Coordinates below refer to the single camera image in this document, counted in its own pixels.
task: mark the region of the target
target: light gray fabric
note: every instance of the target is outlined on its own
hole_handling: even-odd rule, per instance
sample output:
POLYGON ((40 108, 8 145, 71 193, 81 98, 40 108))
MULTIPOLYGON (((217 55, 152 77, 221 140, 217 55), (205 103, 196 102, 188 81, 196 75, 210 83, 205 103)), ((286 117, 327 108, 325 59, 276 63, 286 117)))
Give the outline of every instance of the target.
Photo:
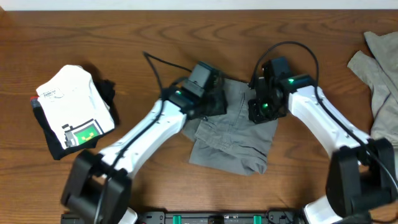
POLYGON ((256 92, 247 84, 225 80, 227 114, 188 121, 184 135, 195 142, 190 163, 241 175, 265 173, 278 121, 255 125, 248 100, 256 92))
POLYGON ((398 32, 384 36, 365 32, 364 35, 376 59, 359 51, 348 68, 372 91, 372 138, 388 139, 398 161, 398 32))

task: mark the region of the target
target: gray shorts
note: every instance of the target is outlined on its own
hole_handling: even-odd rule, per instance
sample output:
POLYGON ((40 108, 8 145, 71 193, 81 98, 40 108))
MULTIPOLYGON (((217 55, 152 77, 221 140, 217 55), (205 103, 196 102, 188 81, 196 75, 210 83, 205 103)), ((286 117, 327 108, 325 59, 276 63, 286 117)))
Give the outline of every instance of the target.
POLYGON ((190 163, 241 175, 263 174, 278 121, 255 125, 248 100, 256 92, 246 83, 225 80, 227 114, 188 121, 183 134, 195 142, 190 163))

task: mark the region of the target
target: folded gray fabric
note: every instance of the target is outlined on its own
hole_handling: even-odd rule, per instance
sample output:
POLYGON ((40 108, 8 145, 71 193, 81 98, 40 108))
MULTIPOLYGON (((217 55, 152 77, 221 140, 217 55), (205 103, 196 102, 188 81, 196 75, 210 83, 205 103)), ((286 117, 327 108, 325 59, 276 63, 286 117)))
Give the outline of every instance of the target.
POLYGON ((227 114, 188 121, 183 133, 195 142, 191 164, 241 175, 263 174, 278 121, 255 125, 248 100, 256 96, 247 84, 225 80, 227 114))
POLYGON ((376 59, 359 51, 349 61, 348 68, 372 91, 372 138, 388 139, 398 161, 398 32, 384 36, 365 32, 364 35, 376 59))

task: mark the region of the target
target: beige cloth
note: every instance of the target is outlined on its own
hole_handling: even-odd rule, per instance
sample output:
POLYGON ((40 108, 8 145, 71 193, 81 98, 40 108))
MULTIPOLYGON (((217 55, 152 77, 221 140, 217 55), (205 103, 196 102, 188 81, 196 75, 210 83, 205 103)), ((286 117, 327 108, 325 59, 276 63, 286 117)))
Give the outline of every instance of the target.
POLYGON ((388 139, 398 161, 398 32, 364 35, 375 58, 359 51, 349 61, 348 68, 372 91, 372 138, 388 139))

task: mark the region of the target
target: wooden table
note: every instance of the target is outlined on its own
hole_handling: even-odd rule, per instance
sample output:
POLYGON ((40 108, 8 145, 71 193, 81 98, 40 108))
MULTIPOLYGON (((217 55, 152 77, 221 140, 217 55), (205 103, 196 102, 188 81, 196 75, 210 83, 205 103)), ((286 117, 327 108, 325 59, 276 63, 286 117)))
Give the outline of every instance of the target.
MULTIPOLYGON (((0 16, 0 223, 59 223, 59 199, 76 154, 54 161, 29 98, 66 64, 116 82, 120 126, 101 139, 99 151, 127 133, 159 94, 142 51, 193 67, 199 60, 248 81, 258 57, 272 44, 297 40, 310 46, 321 67, 320 86, 358 128, 373 119, 370 91, 346 65, 369 53, 363 32, 396 31, 397 11, 90 11, 7 12, 0 16)), ((285 46, 297 73, 314 74, 303 49, 285 46)), ((156 64, 164 84, 188 75, 156 64)), ((325 194, 328 157, 296 118, 279 120, 266 174, 250 177, 190 165, 193 143, 178 134, 143 166, 132 190, 138 211, 266 210, 300 208, 325 194)), ((390 219, 397 204, 373 211, 390 219)))

